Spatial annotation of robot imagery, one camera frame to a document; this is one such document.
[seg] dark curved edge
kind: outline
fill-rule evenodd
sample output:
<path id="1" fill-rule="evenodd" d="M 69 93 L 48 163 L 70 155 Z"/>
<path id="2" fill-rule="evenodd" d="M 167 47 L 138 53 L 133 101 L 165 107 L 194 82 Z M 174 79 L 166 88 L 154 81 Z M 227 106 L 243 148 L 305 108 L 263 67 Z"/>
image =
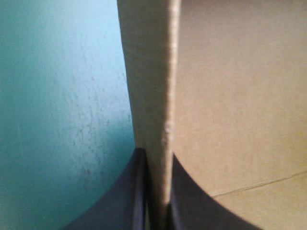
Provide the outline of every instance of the dark curved edge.
<path id="1" fill-rule="evenodd" d="M 170 230 L 260 230 L 206 194 L 173 156 Z"/>
<path id="2" fill-rule="evenodd" d="M 144 150 L 135 149 L 107 193 L 63 230 L 144 230 L 145 162 Z"/>

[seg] crease line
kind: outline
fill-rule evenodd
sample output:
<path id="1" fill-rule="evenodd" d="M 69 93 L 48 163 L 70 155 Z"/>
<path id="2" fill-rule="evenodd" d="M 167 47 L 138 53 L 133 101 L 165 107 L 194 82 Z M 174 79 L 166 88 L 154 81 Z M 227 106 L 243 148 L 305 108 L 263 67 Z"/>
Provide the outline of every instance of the crease line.
<path id="1" fill-rule="evenodd" d="M 229 192 L 226 192 L 226 193 L 221 193 L 221 194 L 218 194 L 218 195 L 214 195 L 214 196 L 212 196 L 212 198 L 226 196 L 226 195 L 229 195 L 229 194 L 232 194 L 232 193 L 235 193 L 235 192 L 247 191 L 247 190 L 251 190 L 251 189 L 254 189 L 254 188 L 264 187 L 264 186 L 266 186 L 268 184 L 273 184 L 273 183 L 277 183 L 277 182 L 280 182 L 280 181 L 289 180 L 289 179 L 292 179 L 294 177 L 301 176 L 301 175 L 304 175 L 304 174 L 307 174 L 307 170 L 303 171 L 303 172 L 298 172 L 298 173 L 292 174 L 290 176 L 287 176 L 287 177 L 284 177 L 284 178 L 281 178 L 281 179 L 277 179 L 277 180 L 273 180 L 273 181 L 268 181 L 268 182 L 263 182 L 263 183 L 252 185 L 252 186 L 249 186 L 249 187 L 239 188 L 239 189 L 232 190 L 232 191 L 229 191 Z"/>

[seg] teal wall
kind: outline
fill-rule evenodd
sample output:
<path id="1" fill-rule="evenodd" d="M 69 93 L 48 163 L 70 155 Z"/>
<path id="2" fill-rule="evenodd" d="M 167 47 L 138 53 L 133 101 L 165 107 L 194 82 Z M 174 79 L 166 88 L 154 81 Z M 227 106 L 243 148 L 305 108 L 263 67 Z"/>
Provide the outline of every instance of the teal wall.
<path id="1" fill-rule="evenodd" d="M 115 0 L 0 0 L 0 229 L 53 230 L 133 151 Z"/>

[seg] teal surface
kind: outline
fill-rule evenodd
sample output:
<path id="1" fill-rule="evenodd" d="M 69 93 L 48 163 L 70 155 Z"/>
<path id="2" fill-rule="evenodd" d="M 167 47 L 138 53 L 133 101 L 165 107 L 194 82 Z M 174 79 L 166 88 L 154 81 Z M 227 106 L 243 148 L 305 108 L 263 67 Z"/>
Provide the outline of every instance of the teal surface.
<path id="1" fill-rule="evenodd" d="M 115 0 L 0 0 L 0 230 L 59 229 L 134 149 Z"/>

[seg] cardboard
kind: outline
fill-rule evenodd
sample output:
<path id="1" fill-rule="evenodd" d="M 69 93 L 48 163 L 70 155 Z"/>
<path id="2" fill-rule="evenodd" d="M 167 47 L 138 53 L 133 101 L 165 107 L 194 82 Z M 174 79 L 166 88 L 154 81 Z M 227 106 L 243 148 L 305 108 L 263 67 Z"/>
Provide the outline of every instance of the cardboard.
<path id="1" fill-rule="evenodd" d="M 118 0 L 136 147 L 146 149 L 153 223 L 170 199 L 178 0 Z"/>
<path id="2" fill-rule="evenodd" d="M 177 68 L 178 0 L 118 0 L 118 11 L 155 229 L 164 227 L 172 150 L 241 218 L 305 229 L 307 1 L 182 0 Z"/>
<path id="3" fill-rule="evenodd" d="M 251 223 L 305 229 L 307 2 L 183 0 L 179 30 L 179 161 Z"/>

